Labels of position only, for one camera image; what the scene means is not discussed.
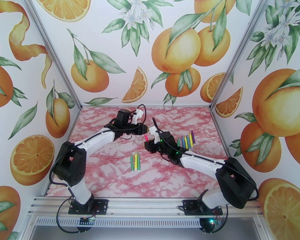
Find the pink marble surface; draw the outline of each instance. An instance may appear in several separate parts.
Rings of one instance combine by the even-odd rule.
[[[70,141],[76,142],[94,134],[115,118],[119,109],[119,107],[84,107]],[[135,107],[125,109],[132,111]],[[192,151],[226,159],[208,108],[147,107],[146,125],[153,125],[152,117],[155,117],[163,131],[170,131],[175,138],[193,130],[196,144]],[[132,136],[131,140],[119,138],[87,159],[84,179],[94,196],[198,197],[205,189],[217,187],[217,181],[205,174],[175,166],[163,160],[157,153],[150,154],[144,149],[144,140],[144,136]],[[130,152],[135,150],[140,153],[141,170],[131,172]],[[47,196],[69,195],[65,187],[51,185]]]

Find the purple crayon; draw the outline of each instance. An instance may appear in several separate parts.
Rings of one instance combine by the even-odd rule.
[[[191,136],[192,136],[192,141],[193,141],[193,143],[195,144],[196,141],[195,141],[195,139],[194,139],[194,133],[193,133],[193,130],[191,131]]]

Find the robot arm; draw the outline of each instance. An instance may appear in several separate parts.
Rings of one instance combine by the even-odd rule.
[[[123,134],[142,135],[147,133],[148,127],[143,123],[137,123],[142,115],[143,111],[139,109],[136,109],[133,114],[128,110],[121,109],[116,118],[89,138],[76,143],[67,141],[62,144],[52,172],[67,185],[74,196],[76,207],[87,213],[93,207],[94,197],[83,179],[86,172],[86,158]]]
[[[173,164],[197,170],[218,181],[219,189],[207,190],[198,198],[198,204],[201,204],[198,208],[214,209],[231,204],[242,209],[245,206],[256,183],[235,158],[220,160],[201,156],[178,146],[170,132],[160,132],[157,125],[149,131],[154,139],[145,142],[146,150],[167,155]]]

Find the yellow crayon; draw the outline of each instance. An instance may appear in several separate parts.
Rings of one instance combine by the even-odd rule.
[[[190,147],[193,147],[192,135],[189,133]]]
[[[134,154],[134,169],[138,168],[138,155],[137,153]]]
[[[184,143],[186,144],[186,149],[189,149],[188,142],[187,142],[187,137],[186,136],[184,137]]]

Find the mounting plate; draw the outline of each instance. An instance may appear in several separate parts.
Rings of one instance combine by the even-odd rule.
[[[94,199],[93,206],[91,207],[91,210],[88,213],[84,208],[78,207],[77,205],[72,203],[72,204],[70,204],[68,214],[69,215],[93,215],[93,214],[94,215],[105,215],[105,214],[107,214],[108,202],[109,202],[109,200]]]
[[[221,206],[210,209],[203,203],[198,204],[197,200],[183,200],[182,204],[186,216],[214,216],[216,213],[221,216],[223,214]]]

